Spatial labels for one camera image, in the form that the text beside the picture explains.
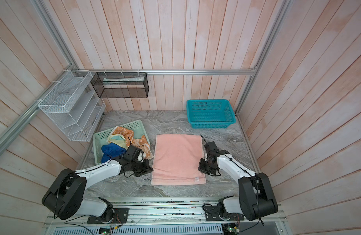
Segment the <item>pink towel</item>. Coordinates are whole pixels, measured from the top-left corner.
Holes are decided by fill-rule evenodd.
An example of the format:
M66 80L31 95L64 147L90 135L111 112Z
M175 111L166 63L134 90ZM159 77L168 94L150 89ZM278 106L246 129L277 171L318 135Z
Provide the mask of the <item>pink towel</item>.
M202 137L185 134L156 136L151 184L154 186L189 186L206 183L198 170L204 157Z

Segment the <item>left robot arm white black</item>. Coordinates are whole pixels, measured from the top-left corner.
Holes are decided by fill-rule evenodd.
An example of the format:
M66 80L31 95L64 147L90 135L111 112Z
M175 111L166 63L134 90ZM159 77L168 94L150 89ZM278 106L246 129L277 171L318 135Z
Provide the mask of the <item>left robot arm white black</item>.
M74 215L88 215L98 218L102 223L114 220L113 205L104 198L86 199L84 193L89 187L118 175L131 171L133 176L153 172L144 152L135 146L104 163L94 167L73 171L62 170L42 198L42 204L48 208L54 218L66 220Z

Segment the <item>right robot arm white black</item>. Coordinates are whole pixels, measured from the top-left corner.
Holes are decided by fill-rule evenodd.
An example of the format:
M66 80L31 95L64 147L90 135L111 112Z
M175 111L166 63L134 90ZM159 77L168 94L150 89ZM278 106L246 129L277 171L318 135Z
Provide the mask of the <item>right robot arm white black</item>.
M278 212L278 204L265 173L256 173L238 163L226 150L219 150L215 142L204 145L206 157L199 162L198 170L211 177L227 173L238 185L238 196L219 199L216 206L204 204L208 221L247 219L249 221Z

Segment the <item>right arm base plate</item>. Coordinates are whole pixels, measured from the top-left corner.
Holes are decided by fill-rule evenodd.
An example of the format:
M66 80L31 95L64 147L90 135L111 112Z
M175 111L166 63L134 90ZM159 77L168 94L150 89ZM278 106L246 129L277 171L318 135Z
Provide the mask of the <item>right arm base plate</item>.
M213 206L211 204L204 204L202 209L205 212L206 221L243 221L245 218L243 214L228 213L221 205Z

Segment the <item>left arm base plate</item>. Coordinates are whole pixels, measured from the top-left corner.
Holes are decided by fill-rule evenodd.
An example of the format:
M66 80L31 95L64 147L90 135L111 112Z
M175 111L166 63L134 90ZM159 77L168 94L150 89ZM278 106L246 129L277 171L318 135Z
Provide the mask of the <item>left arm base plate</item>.
M127 223L129 208L107 208L100 217L90 215L87 224L125 224Z

